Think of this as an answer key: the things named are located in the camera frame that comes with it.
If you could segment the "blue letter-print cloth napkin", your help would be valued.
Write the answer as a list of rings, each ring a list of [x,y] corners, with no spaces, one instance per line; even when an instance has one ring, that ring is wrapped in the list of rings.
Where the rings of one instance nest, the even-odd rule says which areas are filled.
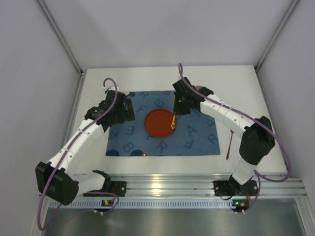
[[[192,110],[176,116],[172,134],[158,138],[145,129],[145,117],[155,109],[173,111],[174,92],[129,92],[135,120],[117,124],[109,129],[107,156],[202,156],[219,155],[220,145],[215,119]]]

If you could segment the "copper-coloured fork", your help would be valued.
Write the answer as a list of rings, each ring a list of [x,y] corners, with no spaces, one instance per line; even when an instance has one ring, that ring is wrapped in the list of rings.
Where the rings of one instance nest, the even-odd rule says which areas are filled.
[[[231,150],[231,143],[232,143],[232,139],[233,139],[233,134],[234,134],[234,131],[233,131],[233,130],[230,130],[230,141],[229,141],[228,150],[227,150],[227,154],[226,154],[226,160],[229,160],[230,150]]]

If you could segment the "gold ornate spoon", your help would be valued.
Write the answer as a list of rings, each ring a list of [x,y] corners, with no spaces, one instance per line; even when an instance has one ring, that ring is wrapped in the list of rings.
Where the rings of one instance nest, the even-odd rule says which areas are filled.
[[[176,128],[176,116],[173,115],[172,122],[171,122],[171,129],[174,130]]]

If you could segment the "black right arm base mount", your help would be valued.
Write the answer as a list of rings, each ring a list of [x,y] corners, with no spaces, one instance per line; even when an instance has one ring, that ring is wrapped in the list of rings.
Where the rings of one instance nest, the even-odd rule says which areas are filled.
[[[258,193],[257,181],[252,177],[244,184],[239,184],[232,176],[228,180],[213,182],[215,196],[231,199],[237,196],[255,196]]]

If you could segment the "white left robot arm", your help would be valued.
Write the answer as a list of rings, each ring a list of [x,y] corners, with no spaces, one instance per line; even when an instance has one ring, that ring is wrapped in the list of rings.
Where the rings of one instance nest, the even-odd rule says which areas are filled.
[[[87,111],[66,145],[47,163],[38,163],[35,175],[39,192],[65,206],[77,195],[90,191],[106,192],[110,176],[105,172],[93,170],[87,174],[75,174],[74,171],[84,160],[87,149],[109,127],[133,120],[135,115],[131,99],[123,92],[108,90],[105,100]]]

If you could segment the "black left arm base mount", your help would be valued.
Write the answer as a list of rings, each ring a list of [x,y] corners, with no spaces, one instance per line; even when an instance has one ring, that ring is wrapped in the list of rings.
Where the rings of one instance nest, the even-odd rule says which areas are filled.
[[[91,190],[83,194],[84,197],[109,196],[105,192],[114,193],[119,197],[126,195],[126,181],[112,180],[111,176],[103,171],[93,170],[94,174],[104,177],[104,183],[100,190]]]

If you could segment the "red round plastic plate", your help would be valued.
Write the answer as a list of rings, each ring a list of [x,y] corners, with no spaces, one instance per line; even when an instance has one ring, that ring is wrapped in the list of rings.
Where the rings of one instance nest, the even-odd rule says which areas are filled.
[[[145,130],[155,138],[170,136],[175,131],[171,129],[173,115],[171,111],[164,108],[150,111],[144,119]]]

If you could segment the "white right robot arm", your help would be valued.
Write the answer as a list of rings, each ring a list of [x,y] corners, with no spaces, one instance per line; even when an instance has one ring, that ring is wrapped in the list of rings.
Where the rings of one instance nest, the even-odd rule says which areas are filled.
[[[253,176],[257,165],[275,146],[270,120],[248,118],[223,102],[214,92],[206,87],[196,88],[184,77],[173,84],[175,115],[187,115],[196,110],[208,115],[234,132],[241,139],[241,156],[230,182],[244,185]]]

